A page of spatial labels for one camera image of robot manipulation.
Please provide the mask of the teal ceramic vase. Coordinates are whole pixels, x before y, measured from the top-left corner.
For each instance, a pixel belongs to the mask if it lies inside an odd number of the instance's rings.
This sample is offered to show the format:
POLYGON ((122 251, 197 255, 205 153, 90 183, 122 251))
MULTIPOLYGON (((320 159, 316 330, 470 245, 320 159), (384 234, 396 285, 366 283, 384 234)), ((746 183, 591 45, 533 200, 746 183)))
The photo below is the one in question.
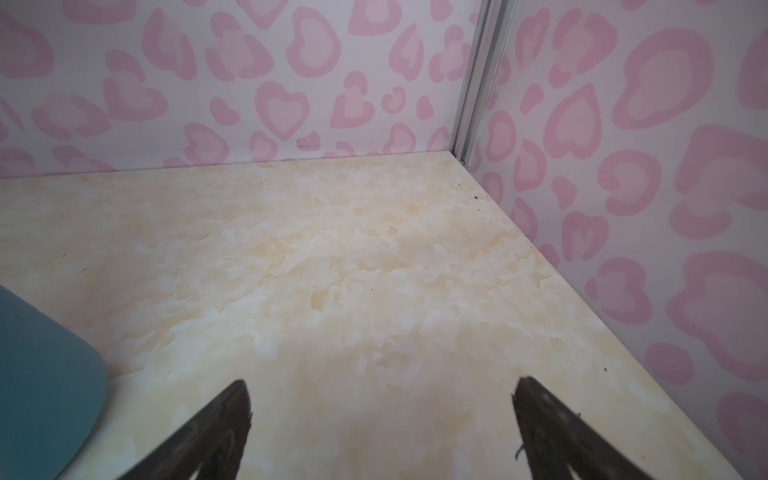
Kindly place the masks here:
POLYGON ((1 477, 55 479, 94 428, 105 362, 83 339, 1 289, 1 477))

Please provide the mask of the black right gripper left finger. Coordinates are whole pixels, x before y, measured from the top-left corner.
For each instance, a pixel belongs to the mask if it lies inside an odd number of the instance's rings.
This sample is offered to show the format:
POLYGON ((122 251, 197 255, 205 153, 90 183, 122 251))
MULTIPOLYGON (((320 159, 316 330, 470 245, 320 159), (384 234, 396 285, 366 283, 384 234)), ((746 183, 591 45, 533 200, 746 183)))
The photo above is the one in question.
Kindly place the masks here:
POLYGON ((246 382, 235 380, 122 478, 234 479, 251 420, 246 382))

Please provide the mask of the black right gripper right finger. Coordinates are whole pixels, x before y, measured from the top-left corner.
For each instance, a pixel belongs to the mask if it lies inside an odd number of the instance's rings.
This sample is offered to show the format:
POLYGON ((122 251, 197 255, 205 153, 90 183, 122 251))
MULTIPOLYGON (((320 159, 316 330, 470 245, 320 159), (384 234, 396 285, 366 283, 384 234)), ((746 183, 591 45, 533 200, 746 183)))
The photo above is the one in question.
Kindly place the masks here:
POLYGON ((534 377, 511 399, 532 478, 651 479, 534 377))

